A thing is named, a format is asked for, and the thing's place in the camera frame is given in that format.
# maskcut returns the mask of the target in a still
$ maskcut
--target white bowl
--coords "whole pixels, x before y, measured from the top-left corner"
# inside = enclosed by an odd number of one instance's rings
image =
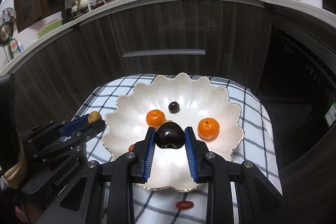
[[[130,145],[145,138],[147,113],[160,109],[167,120],[173,120],[182,129],[191,126],[196,138],[205,141],[210,151],[232,161],[232,152],[244,138],[244,131],[238,126],[240,105],[231,104],[228,98],[225,87],[214,88],[205,76],[191,80],[185,73],[180,73],[170,80],[159,75],[149,85],[136,84],[131,95],[118,97],[117,110],[105,116],[108,132],[102,137],[103,145],[115,160],[126,153]],[[173,101],[180,105],[176,114],[168,110]],[[199,121],[206,117],[215,118],[220,126],[219,135],[213,140],[201,139],[197,134]],[[146,184],[139,186],[150,190],[194,190],[198,185],[190,176],[185,148],[161,149],[156,146],[151,176]]]

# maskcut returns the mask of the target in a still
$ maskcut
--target green dish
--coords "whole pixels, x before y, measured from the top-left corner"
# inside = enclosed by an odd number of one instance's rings
[[[61,27],[62,26],[62,18],[54,20],[52,22],[49,22],[47,25],[45,25],[44,27],[42,27],[39,32],[36,34],[37,38],[41,38],[42,36],[44,36],[45,34],[47,34],[48,32],[51,32],[52,30]]]

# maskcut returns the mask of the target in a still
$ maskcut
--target frying pan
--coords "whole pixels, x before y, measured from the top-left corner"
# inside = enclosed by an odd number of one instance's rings
[[[0,45],[6,46],[9,42],[9,39],[13,36],[13,25],[9,22],[4,22],[0,26]]]

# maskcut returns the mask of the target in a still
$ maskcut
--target plaid tablecloth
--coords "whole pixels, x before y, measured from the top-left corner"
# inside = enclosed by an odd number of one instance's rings
[[[136,83],[150,84],[156,75],[132,75],[114,80],[104,86],[98,87],[86,100],[83,106],[76,113],[75,118],[90,113],[93,110],[100,112],[102,117],[107,113],[115,111],[117,98],[120,95],[130,95]],[[200,76],[191,76],[196,80]],[[231,103],[238,103],[241,106],[239,126],[245,131],[245,138],[233,152],[233,161],[241,163],[244,160],[251,160],[281,192],[281,185],[278,176],[278,167],[274,153],[272,126],[265,108],[251,91],[236,82],[209,77],[212,85],[216,88],[225,86],[229,92]],[[112,160],[111,154],[104,148],[100,141],[104,132],[87,142],[88,160],[97,160],[105,163]],[[108,200],[109,185],[105,193],[105,204],[103,211],[103,223],[106,223],[106,208]],[[137,224],[195,224],[205,223],[207,206],[207,184],[189,193],[175,192],[170,189],[149,191],[136,185],[134,192],[134,215]],[[236,205],[234,186],[232,185],[232,198],[234,203],[235,223],[238,223],[238,212]],[[194,202],[194,207],[181,211],[175,207],[176,202],[189,200]]]

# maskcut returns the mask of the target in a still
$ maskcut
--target white countertop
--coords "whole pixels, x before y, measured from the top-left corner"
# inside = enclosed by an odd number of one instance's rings
[[[14,72],[16,70],[16,66],[19,67],[22,63],[25,62],[28,58],[31,57],[32,54],[38,49],[43,47],[43,44],[47,45],[48,42],[57,39],[63,34],[71,31],[71,27],[76,24],[85,24],[91,20],[95,20],[96,18],[105,16],[110,13],[115,13],[120,10],[131,9],[136,6],[142,6],[147,4],[165,2],[165,1],[173,1],[173,0],[116,0],[111,3],[108,3],[102,7],[99,7],[87,14],[69,22],[61,27],[49,32],[44,35],[40,39],[35,40],[31,45],[29,45],[26,49],[23,50],[19,55],[17,55],[14,59],[12,59],[1,71],[0,76],[5,75],[9,72]],[[300,11],[305,14],[309,14],[313,17],[318,18],[319,20],[327,23],[328,25],[334,27],[336,29],[336,15],[333,13],[317,8],[315,6],[311,6],[309,4],[305,4],[295,0],[229,0],[229,1],[237,1],[248,3],[251,5],[264,5],[264,3],[269,3],[272,5],[284,6],[290,9],[294,9]]]

